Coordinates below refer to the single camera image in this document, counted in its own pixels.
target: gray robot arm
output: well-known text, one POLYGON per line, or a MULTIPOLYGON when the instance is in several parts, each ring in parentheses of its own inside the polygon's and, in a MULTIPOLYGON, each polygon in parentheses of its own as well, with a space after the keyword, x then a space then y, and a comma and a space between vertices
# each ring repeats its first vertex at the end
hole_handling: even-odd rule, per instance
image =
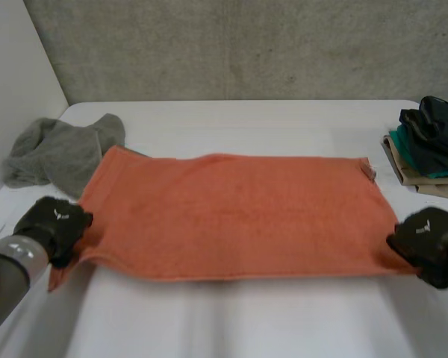
POLYGON ((0 239, 0 325, 46 266, 66 266, 72 247, 93 216, 78 205, 45 197, 20 219, 12 236, 0 239))

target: white tabletop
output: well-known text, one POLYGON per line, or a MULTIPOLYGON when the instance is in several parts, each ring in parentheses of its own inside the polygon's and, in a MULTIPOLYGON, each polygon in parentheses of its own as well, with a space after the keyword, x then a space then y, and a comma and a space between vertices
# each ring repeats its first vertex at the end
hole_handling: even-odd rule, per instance
MULTIPOLYGON (((153 157, 213 152, 369 157, 399 219, 448 200, 399 185, 380 140, 410 101, 85 103, 62 120, 105 113, 129 148, 153 157)), ((53 186, 0 192, 0 237, 53 186)), ((0 328, 0 357, 448 357, 448 290, 415 277, 150 283, 81 267, 46 294, 35 286, 0 328)))

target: gray wall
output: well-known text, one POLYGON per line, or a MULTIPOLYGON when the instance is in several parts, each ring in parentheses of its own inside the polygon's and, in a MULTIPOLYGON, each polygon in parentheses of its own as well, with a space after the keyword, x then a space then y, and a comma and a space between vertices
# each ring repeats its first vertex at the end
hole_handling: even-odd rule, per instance
POLYGON ((70 104, 448 100, 448 0, 25 0, 70 104))

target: concrete wall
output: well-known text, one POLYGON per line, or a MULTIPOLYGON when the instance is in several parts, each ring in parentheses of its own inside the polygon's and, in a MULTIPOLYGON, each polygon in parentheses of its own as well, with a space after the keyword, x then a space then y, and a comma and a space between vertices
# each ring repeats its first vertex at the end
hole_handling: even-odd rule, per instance
POLYGON ((448 100, 448 0, 25 0, 70 103, 448 100))
POLYGON ((57 118, 67 107, 23 2, 0 0, 0 169, 28 124, 57 118))

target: folded clothing stack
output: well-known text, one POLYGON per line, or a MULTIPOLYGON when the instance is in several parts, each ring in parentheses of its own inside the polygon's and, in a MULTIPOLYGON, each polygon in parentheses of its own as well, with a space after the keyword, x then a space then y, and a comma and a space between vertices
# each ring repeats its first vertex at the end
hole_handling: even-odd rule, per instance
POLYGON ((448 198, 448 102, 427 96, 418 110, 402 110, 399 120, 384 144, 400 182, 448 198))

